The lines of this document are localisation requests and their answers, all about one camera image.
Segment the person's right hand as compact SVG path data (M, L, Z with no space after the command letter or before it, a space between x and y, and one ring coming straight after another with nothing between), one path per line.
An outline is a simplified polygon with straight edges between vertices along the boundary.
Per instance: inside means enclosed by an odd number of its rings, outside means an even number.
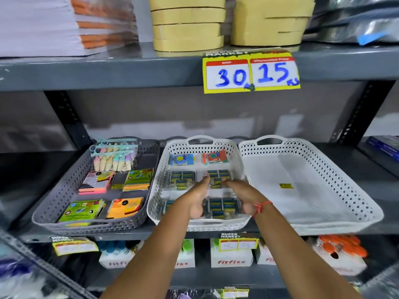
M253 217L262 213L265 206L272 205L270 200L249 183L247 183L246 196L237 196L237 198L242 202L245 213Z

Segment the person's left hand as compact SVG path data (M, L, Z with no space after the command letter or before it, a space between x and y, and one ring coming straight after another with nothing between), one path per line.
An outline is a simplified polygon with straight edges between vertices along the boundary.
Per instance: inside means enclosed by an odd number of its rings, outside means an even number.
M203 200L207 197L195 196L195 184L182 196L183 200L189 205L190 220L196 220L202 216L202 203Z

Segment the person's left forearm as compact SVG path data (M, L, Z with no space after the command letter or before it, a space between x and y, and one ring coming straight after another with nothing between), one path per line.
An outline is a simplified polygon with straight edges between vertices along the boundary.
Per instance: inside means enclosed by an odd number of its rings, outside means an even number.
M186 236L191 207L188 196L177 199L151 236L100 299L164 299Z

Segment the person's right forearm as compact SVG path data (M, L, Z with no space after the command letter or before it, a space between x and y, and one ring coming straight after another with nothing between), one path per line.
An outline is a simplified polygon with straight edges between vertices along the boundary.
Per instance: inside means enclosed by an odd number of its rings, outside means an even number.
M297 234L274 205L254 217L292 299L363 299Z

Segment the white perforated plastic basket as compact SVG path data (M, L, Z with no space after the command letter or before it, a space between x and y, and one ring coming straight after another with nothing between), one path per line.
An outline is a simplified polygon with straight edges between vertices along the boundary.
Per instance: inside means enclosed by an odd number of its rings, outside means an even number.
M225 150L227 163L205 165L202 163L202 153ZM192 154L195 158L193 165L171 165L170 155ZM184 191L172 190L168 187L170 183L170 172L195 171L196 180L200 181L207 170L227 169L231 172L232 178L243 180L244 166L237 143L231 139L213 138L207 135L195 135L189 138L176 138L169 140L160 157L157 170L153 177L153 183L148 198L147 215L158 225L163 217L163 209L166 200L176 200ZM208 196L211 198L227 198L232 193L231 189L209 189ZM244 228L250 221L250 216L239 214L231 219L202 218L190 220L187 232L222 232L235 231Z
M301 236L357 233L384 218L381 207L307 140L266 135L238 149L248 182Z

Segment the yellow shelf price tag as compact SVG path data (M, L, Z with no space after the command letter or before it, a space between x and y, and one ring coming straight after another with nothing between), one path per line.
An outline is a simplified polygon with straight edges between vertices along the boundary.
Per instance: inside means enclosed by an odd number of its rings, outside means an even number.
M247 234L224 232L219 238L213 239L213 244L219 252L255 250L258 247L259 238Z
M50 239L58 257L99 251L97 244L85 237L51 236Z
M226 286L222 289L221 299L247 299L249 292L248 286Z

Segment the green orange sticky note pack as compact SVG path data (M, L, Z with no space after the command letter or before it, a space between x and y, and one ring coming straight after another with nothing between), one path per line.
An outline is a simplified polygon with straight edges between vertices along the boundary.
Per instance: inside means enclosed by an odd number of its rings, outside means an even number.
M154 169L131 170L128 172L122 191L146 191L150 188Z

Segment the white printed carton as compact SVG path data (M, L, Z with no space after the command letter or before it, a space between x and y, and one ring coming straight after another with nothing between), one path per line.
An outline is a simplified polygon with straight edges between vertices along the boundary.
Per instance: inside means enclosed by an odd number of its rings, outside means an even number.
M258 265L276 265L269 248L262 238L259 239L258 246L255 250L255 256Z
M210 239L211 267L249 267L253 262L252 250L219 252Z

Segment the white box with green bottle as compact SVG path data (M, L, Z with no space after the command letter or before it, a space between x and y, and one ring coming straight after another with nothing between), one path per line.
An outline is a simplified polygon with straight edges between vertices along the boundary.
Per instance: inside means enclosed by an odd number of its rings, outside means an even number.
M194 239L184 239L179 251L175 269L195 267Z

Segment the orange black sticky note pack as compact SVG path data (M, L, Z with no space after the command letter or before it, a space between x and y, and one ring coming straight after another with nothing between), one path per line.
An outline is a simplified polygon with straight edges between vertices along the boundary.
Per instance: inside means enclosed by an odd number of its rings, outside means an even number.
M143 197L119 198L112 201L106 219L120 219L135 215L142 207Z

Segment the pink sticky note pack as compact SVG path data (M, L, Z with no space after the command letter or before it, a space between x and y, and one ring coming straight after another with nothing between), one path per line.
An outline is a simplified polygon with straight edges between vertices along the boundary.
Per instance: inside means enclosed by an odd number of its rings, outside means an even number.
M114 171L91 171L78 189L79 195L104 194L111 187Z

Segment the large yellow price tag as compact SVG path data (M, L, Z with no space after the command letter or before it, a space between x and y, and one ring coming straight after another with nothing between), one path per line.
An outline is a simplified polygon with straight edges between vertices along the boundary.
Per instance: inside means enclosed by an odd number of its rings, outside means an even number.
M285 49L206 53L202 73L205 94L301 88L297 65Z

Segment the white box with blue bottles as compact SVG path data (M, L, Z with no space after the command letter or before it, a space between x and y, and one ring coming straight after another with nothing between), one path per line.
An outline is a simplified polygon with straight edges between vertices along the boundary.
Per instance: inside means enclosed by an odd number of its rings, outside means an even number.
M96 244L101 252L99 263L106 269L124 268L143 243L139 240L98 241Z

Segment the white box with orange bottles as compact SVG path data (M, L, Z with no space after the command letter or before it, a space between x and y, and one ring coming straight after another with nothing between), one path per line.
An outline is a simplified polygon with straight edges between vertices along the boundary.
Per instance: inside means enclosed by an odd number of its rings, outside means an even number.
M367 250L353 234L308 237L307 243L342 276L357 276L367 269Z

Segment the grey perforated plastic basket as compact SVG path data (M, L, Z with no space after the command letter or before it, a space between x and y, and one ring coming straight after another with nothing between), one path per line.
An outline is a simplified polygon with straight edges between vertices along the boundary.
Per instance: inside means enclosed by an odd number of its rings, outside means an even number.
M62 176L54 188L44 196L43 200L32 215L32 222L41 226L53 234L63 236L84 236L95 233L105 233L111 231L131 230L138 228L144 224L147 219L146 206L149 200L149 190L142 191L144 195L144 207L138 211L136 215L130 215L127 219L105 219L105 211L107 211L113 199L127 198L128 194L138 196L134 191L123 193L121 189L108 190L104 195L78 194L78 187L83 183L84 178L92 168L91 156L87 149L79 159L68 169ZM88 226L68 227L66 223L57 223L62 214L66 211L67 206L75 201L98 200L104 197L106 206L100 214L99 219L83 220Z

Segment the stack of tan tape rolls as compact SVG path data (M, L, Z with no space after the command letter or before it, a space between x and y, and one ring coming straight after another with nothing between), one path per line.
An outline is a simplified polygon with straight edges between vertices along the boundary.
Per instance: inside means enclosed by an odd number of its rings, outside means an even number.
M148 0L161 52L298 45L316 0Z

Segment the grey metal shelf rack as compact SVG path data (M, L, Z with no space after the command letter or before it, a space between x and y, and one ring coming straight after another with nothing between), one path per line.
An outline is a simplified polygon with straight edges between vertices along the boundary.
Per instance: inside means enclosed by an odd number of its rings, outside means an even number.
M156 55L152 43L134 44L109 52L88 57L72 58L18 58L1 59L0 69L6 72L6 82L10 86L0 85L0 92L5 91L38 91L49 89L50 100L55 99L53 109L58 115L68 135L81 150L87 146L89 137L82 122L78 119L72 122L75 108L67 105L68 97L64 91L73 90L105 90L134 88L169 88L191 87L202 85L202 52L199 55L189 53L187 56L177 55L167 57ZM359 47L354 45L337 45L325 43L304 42L299 51L294 51L299 73L304 81L366 81L364 93L348 116L342 130L333 135L330 144L318 144L334 152L336 158L343 153L354 162L354 157L361 152L355 148L360 144L360 132L366 127L371 117L366 114L366 104L382 102L382 93L391 90L394 80L399 80L399 67L390 62L392 56L399 61L399 46L376 45ZM350 162L342 163L349 168ZM364 234L393 235L399 238L399 219L384 223L381 221L361 230ZM65 293L67 299L96 299L89 290L84 290L77 282L67 277L46 258L38 256L27 243L41 243L46 240L22 240L2 231L1 240L12 250L34 265L42 275L47 275L50 286L55 283ZM399 299L399 259L383 271L367 280L360 291L368 299Z

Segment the blue tape strip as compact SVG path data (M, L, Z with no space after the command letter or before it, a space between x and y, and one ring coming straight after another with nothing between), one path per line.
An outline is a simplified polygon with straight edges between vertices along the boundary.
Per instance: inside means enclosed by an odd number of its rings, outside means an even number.
M357 43L361 46L364 46L364 45L367 45L369 43L379 40L386 34L387 33L385 33L385 32L363 34L363 35L360 35L357 37Z

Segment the pile of silver foil packets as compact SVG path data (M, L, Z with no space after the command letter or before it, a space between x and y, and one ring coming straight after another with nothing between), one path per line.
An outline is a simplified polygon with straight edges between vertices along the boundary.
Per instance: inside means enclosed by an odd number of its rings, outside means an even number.
M399 45L399 0L316 0L304 37L320 43L357 43L357 37L387 33L371 44Z

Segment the stack of white paper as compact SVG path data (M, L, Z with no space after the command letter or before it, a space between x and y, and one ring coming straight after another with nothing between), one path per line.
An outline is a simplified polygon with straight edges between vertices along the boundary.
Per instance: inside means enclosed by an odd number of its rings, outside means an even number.
M0 58L88 56L138 41L132 0L0 0Z

